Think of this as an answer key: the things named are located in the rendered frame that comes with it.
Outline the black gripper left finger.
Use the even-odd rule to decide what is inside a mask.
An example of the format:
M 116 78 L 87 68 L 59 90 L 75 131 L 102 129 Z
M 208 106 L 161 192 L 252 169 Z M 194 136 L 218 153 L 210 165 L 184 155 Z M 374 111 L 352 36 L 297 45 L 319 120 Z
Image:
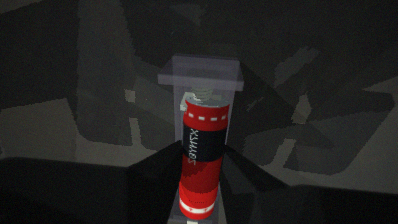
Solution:
M 1 158 L 0 221 L 167 224 L 182 160 L 182 140 L 128 167 Z

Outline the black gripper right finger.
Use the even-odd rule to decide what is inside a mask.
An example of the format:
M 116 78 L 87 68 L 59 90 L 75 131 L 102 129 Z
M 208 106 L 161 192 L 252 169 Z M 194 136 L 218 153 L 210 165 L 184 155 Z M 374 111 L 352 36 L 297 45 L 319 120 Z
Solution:
M 398 224 L 398 194 L 289 186 L 228 145 L 219 184 L 227 224 Z

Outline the red and black battery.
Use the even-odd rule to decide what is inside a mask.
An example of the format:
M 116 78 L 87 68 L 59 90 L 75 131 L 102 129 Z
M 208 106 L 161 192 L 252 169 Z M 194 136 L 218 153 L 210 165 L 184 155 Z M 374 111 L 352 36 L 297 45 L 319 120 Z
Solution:
M 179 207 L 191 219 L 204 219 L 217 197 L 230 101 L 221 97 L 199 102 L 187 96 L 185 102 Z

